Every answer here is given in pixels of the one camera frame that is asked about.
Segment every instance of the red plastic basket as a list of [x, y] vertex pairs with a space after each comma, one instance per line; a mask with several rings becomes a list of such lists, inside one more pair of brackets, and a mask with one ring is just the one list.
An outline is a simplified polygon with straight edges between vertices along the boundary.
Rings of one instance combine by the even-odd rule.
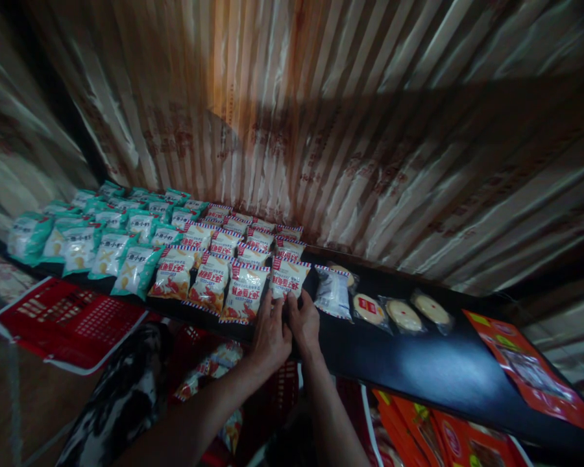
[[144, 307], [47, 278], [0, 310], [0, 334], [48, 363], [88, 375], [146, 316]]

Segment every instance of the black table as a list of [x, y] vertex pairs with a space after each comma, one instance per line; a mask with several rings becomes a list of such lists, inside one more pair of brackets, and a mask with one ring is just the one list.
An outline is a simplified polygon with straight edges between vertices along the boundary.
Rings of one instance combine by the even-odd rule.
[[[326, 264], [325, 258], [309, 252], [302, 259]], [[331, 373], [512, 434], [540, 446], [527, 449], [530, 454], [540, 457], [543, 453], [556, 464], [584, 462], [584, 430], [531, 409], [461, 311], [468, 309], [506, 321], [490, 300], [426, 285], [410, 276], [339, 263], [361, 277], [358, 292], [372, 297], [409, 298], [418, 287], [443, 305], [456, 322], [448, 336], [441, 335], [425, 318], [429, 332], [424, 335], [401, 335], [393, 323], [394, 335], [390, 335], [362, 320], [355, 319], [351, 324], [321, 313], [320, 343]], [[62, 265], [41, 264], [34, 272], [60, 276]], [[104, 294], [109, 294], [114, 284], [114, 278], [90, 281], [85, 274], [72, 274], [66, 280]], [[304, 284], [312, 296], [317, 282], [312, 269]], [[117, 298], [143, 304], [133, 295]], [[249, 343], [253, 336], [252, 326], [219, 324], [215, 316], [176, 300], [148, 298], [145, 306], [237, 341]], [[293, 357], [298, 359], [296, 350]]]

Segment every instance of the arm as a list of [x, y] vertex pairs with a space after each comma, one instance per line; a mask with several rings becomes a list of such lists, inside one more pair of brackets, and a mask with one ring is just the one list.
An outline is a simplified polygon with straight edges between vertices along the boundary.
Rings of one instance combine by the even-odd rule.
[[283, 300], [271, 314], [272, 293], [260, 308], [253, 349], [221, 379], [196, 393], [143, 434], [116, 466], [196, 465], [214, 436], [242, 403], [286, 361], [292, 333], [281, 321]]
[[296, 298], [289, 294], [290, 327], [303, 358], [303, 373], [307, 388], [313, 434], [318, 459], [322, 466], [369, 466], [344, 405], [337, 394], [318, 342], [320, 316], [310, 295], [303, 289], [303, 306], [298, 309]]

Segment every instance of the white snack package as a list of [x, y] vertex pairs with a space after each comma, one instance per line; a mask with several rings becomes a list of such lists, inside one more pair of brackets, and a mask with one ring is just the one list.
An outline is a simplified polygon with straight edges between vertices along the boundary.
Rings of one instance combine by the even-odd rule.
[[348, 273], [314, 265], [320, 283], [313, 303], [327, 315], [352, 322], [348, 306]]
[[310, 263], [301, 261], [284, 261], [280, 257], [273, 258], [273, 273], [271, 275], [271, 290], [273, 298], [287, 297], [292, 292], [298, 299], [300, 297], [303, 282], [311, 269]]

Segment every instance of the human hand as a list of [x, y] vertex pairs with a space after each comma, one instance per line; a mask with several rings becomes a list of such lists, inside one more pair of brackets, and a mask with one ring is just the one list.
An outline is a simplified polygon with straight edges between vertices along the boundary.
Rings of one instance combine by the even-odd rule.
[[292, 332], [287, 324], [282, 325], [281, 321], [284, 300], [279, 298], [271, 311], [272, 301], [273, 293], [268, 290], [258, 313], [253, 350], [249, 355], [249, 359], [265, 377], [276, 372], [292, 351]]
[[303, 360], [321, 354], [318, 332], [320, 331], [320, 315], [307, 290], [300, 293], [303, 306], [298, 309], [298, 300], [290, 292], [287, 295], [287, 304], [290, 311], [290, 327], [298, 344], [298, 350]]

